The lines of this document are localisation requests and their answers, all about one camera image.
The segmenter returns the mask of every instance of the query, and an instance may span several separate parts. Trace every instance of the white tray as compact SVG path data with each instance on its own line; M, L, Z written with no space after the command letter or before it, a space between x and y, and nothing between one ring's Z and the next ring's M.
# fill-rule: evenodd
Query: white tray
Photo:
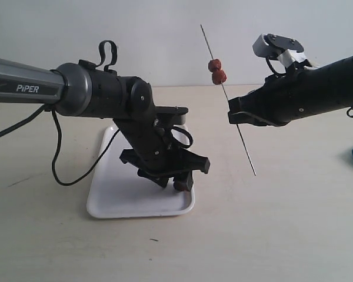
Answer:
M106 129L100 153L116 130L115 125ZM183 134L179 132L173 134L179 141L188 143ZM139 177L136 167L120 161L119 156L123 149L131 149L131 146L119 132L95 168L86 204L92 217L119 219L177 216L193 208L194 187L191 192L178 192L172 185L172 179L163 189L154 182Z

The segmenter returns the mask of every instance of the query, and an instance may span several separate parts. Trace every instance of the table surface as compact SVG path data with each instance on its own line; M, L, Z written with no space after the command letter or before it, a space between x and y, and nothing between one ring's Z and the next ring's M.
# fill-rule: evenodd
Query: table surface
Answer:
M71 187L52 177L57 135L43 113L0 139L0 281L353 282L353 119L344 110L281 128L242 125L255 177L219 86L155 88L154 100L189 107L191 150L210 158L208 174L194 173L192 211L93 219L92 176ZM37 107L0 104L0 130ZM60 122L57 170L71 181L94 162L111 121Z

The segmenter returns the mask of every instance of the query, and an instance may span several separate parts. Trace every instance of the red food piece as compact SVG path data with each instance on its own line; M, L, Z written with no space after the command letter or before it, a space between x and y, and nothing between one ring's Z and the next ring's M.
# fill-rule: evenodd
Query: red food piece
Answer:
M208 64L208 69L210 72L219 71L221 69L221 62L219 59L210 60Z
M222 69L218 71L216 70L215 72L212 73L212 81L216 85L224 83L226 79L227 79L226 73Z

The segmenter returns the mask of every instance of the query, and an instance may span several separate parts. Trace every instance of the metal skewer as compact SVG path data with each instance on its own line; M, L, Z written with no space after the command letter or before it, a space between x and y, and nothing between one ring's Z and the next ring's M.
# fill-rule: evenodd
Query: metal skewer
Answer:
M204 32L204 28L202 27L202 25L200 25L200 28L201 28L202 34L203 34L203 36L204 36L205 42L207 43L207 47L208 47L209 53L211 54L212 60L214 60L211 47L210 47L210 45L209 45L209 43L208 43L207 36L205 35L205 32ZM222 90L224 91L226 100L227 100L228 103L229 103L229 98L228 98L228 95L227 95L227 93L226 93L224 84L221 83L221 86L222 86ZM239 125L236 125L236 126L237 126L237 129L238 129L239 136L241 137L243 147L245 148L248 161L249 161L249 163L250 163L250 165L251 165L251 168L252 168L252 171L254 172L254 175L256 176L257 173L256 173L256 171L255 171L254 165L252 164L252 160L251 160L251 158L250 158L250 156L249 156L249 153L248 153L248 150L247 150L247 147L246 147L246 144L245 144L245 140L243 139L242 132L241 132L241 130L239 129Z

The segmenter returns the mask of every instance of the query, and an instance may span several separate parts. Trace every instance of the robotic arm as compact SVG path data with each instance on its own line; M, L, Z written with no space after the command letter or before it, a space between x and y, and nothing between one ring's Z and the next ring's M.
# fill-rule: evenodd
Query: robotic arm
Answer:
M298 41L273 34L262 34L252 48L273 74L261 88L229 101L230 124L285 126L343 108L349 108L347 115L353 118L353 56L314 66ZM285 73L276 72L270 61L280 61Z
M111 45L112 60L105 60L104 45ZM209 160L187 148L192 136L183 125L187 108L155 106L151 85L136 76L118 76L109 67L116 64L117 48L112 41L99 44L101 63L80 60L55 70L44 70L0 59L0 103L40 103L62 116L110 118L133 149L123 150L120 160L138 168L138 176L166 187L191 191L192 171L207 174ZM172 131L186 135L186 145Z

